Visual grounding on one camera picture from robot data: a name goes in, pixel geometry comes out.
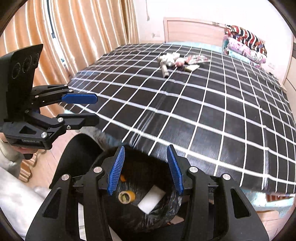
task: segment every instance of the orange object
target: orange object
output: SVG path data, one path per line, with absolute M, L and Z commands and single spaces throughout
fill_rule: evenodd
M 126 178 L 124 177 L 124 175 L 120 175 L 120 181 L 125 183 L 126 182 Z
M 136 194 L 132 191 L 122 191 L 118 195 L 118 200 L 122 204 L 129 204 L 136 199 Z

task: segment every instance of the black and white checkered sheet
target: black and white checkered sheet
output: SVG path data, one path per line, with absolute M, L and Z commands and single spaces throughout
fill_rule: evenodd
M 169 69 L 161 53 L 203 54 L 194 72 Z M 96 113 L 114 138 L 166 160 L 166 147 L 210 175 L 229 173 L 241 187 L 294 193 L 295 124 L 278 81 L 247 63 L 213 51 L 169 45 L 120 46 L 80 71 L 75 92 L 96 93 L 94 105 L 65 106 Z

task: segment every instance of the orange curtain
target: orange curtain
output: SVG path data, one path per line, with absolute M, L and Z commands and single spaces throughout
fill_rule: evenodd
M 26 46 L 44 44 L 38 68 L 35 70 L 34 86 L 69 82 L 49 33 L 46 11 L 44 1 L 29 0 L 16 12 L 0 37 L 0 56 Z M 56 104 L 44 107 L 41 111 L 52 117 L 60 113 L 61 109 Z
M 50 9 L 71 76 L 119 45 L 139 42 L 133 0 L 52 0 Z

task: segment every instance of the folded blanket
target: folded blanket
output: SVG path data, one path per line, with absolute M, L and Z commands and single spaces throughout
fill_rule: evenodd
M 226 35 L 243 43 L 244 45 L 248 46 L 250 49 L 253 49 L 256 52 L 267 56 L 265 45 L 263 44 L 262 40 L 259 39 L 256 35 L 254 35 L 253 33 L 251 33 L 250 31 L 244 28 L 241 28 L 235 25 L 225 25 L 225 26 L 227 27 L 227 30 L 225 32 Z
M 225 35 L 223 38 L 223 48 L 228 48 L 236 53 L 239 53 L 252 62 L 257 64 L 264 64 L 266 63 L 266 56 L 255 50 L 250 49 L 248 46 L 244 45 L 243 43 Z

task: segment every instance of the sleeve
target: sleeve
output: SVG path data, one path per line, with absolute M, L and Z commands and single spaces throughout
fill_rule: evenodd
M 0 167 L 0 207 L 23 240 L 43 201 L 33 189 Z
M 9 143 L 0 139 L 0 167 L 15 177 L 20 174 L 20 164 L 24 155 L 14 150 Z

